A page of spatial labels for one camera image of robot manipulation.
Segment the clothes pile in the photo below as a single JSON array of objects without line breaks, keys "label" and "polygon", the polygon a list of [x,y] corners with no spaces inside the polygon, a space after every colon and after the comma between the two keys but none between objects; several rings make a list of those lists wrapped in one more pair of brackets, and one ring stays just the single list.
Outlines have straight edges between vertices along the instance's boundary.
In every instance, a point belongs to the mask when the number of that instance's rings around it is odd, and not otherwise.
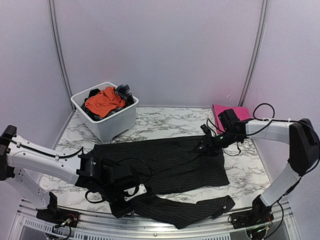
[{"label": "clothes pile", "polygon": [[135,102],[128,84],[117,88],[108,86],[105,90],[98,88],[90,91],[81,109],[93,120],[100,121],[115,114]]}]

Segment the metal frame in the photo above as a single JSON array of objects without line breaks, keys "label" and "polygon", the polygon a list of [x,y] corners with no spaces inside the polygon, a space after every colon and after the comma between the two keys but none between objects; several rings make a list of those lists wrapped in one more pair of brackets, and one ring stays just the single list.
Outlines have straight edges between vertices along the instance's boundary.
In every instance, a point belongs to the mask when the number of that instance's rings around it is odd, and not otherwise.
[{"label": "metal frame", "polygon": [[58,21],[57,21],[57,13],[56,13],[56,5],[54,0],[47,0],[48,1],[48,7],[49,7],[49,15],[50,15],[50,22],[51,22],[51,28],[52,28],[52,34],[53,34],[53,41],[55,46],[55,51],[57,55],[57,60],[59,63],[59,68],[61,71],[62,81],[65,88],[65,92],[68,96],[68,101],[71,110],[75,111],[76,108],[72,104],[70,98],[72,97],[72,90],[69,82],[69,77],[67,73],[67,68],[64,60],[64,55],[62,51],[61,41],[59,37],[59,31],[58,31]]},{"label": "metal frame", "polygon": [[238,102],[238,106],[243,106],[245,104],[245,100],[247,98],[249,88],[251,85],[251,82],[253,80],[258,55],[262,46],[263,36],[266,29],[266,22],[267,22],[267,13],[268,13],[268,6],[269,6],[269,0],[262,0],[262,7],[260,12],[260,20],[259,20],[259,26],[258,31],[256,34],[256,39],[253,47],[253,53],[251,57],[251,62],[249,65],[248,73],[245,78],[244,86],[242,89],[242,93],[240,95],[240,99]]},{"label": "metal frame", "polygon": [[[284,223],[291,240],[300,240],[297,234],[296,224],[293,214],[287,201],[281,202],[284,209]],[[157,222],[149,218],[135,216],[117,219],[109,213],[90,212],[79,210],[80,217],[77,228],[72,229],[70,240],[137,240],[137,239],[179,239],[179,240],[208,240],[220,238],[233,240],[230,234],[233,232],[243,232],[245,228],[233,229],[228,223],[231,213],[242,211],[237,209],[212,219],[207,218],[184,229],[176,229],[168,223]],[[278,205],[272,208],[274,215],[274,226],[276,227],[281,218],[282,211]],[[37,211],[26,199],[21,201],[18,208],[9,240],[20,239],[24,226],[33,229],[43,229],[49,233],[50,227],[54,224],[36,219]]]}]

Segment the pinstripe fabric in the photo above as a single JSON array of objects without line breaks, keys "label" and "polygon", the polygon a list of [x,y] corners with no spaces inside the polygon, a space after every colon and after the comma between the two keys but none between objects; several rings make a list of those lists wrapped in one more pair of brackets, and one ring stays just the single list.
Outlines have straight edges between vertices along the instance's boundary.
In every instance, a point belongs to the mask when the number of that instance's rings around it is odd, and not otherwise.
[{"label": "pinstripe fabric", "polygon": [[[124,158],[144,160],[152,168],[153,175],[144,184],[149,195],[134,198],[135,212],[183,228],[209,216],[217,217],[223,213],[223,206],[231,209],[235,204],[230,196],[201,201],[197,204],[175,202],[154,196],[154,194],[182,193],[204,186],[229,184],[223,155],[212,157],[192,152],[196,141],[200,138],[201,136],[186,136],[101,144],[95,145],[91,154],[114,163]],[[135,167],[142,183],[149,178],[150,170],[143,162],[129,159],[125,163]]]},{"label": "pinstripe fabric", "polygon": [[155,195],[136,197],[134,201],[136,214],[173,224],[177,229],[210,216],[216,218],[230,211],[235,205],[230,196],[198,201],[196,204],[171,201]]}]

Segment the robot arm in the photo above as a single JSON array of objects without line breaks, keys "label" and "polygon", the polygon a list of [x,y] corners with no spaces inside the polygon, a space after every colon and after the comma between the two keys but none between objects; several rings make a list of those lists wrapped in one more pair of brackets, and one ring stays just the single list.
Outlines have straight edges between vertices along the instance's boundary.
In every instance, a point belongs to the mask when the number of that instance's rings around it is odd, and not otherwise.
[{"label": "robot arm", "polygon": [[295,122],[260,121],[247,119],[240,121],[232,109],[219,114],[224,133],[212,137],[206,126],[201,128],[206,133],[194,149],[208,152],[213,156],[222,154],[222,149],[244,139],[267,139],[289,144],[288,164],[278,178],[252,202],[252,210],[231,215],[235,229],[274,219],[271,207],[283,196],[288,195],[300,182],[301,178],[319,159],[319,138],[313,131],[309,119]]},{"label": "robot arm", "polygon": [[31,201],[37,209],[37,218],[48,222],[66,220],[64,217],[70,214],[78,218],[79,213],[59,208],[57,197],[42,189],[25,169],[100,193],[118,218],[132,212],[129,200],[147,192],[135,169],[128,164],[108,165],[109,162],[80,153],[81,150],[67,155],[36,145],[17,135],[17,128],[9,125],[0,137],[0,181],[10,184]]}]

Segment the white wall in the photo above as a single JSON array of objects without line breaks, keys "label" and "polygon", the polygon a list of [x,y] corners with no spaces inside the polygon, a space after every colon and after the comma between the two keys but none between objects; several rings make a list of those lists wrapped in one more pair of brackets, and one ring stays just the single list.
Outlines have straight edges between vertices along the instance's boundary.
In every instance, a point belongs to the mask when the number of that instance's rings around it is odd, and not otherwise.
[{"label": "white wall", "polygon": [[[58,67],[47,1],[0,2],[0,133],[7,125],[54,146],[71,114]],[[0,233],[8,238],[21,196],[0,182]]]},{"label": "white wall", "polygon": [[[320,134],[320,2],[269,1],[263,45],[245,106],[271,103],[276,118],[309,118]],[[270,117],[267,107],[260,117]],[[256,141],[274,180],[284,168],[289,148]],[[289,196],[302,240],[319,239],[320,167],[306,175]]]},{"label": "white wall", "polygon": [[141,106],[237,105],[261,4],[262,0],[56,1],[72,91],[111,81],[128,83]]}]

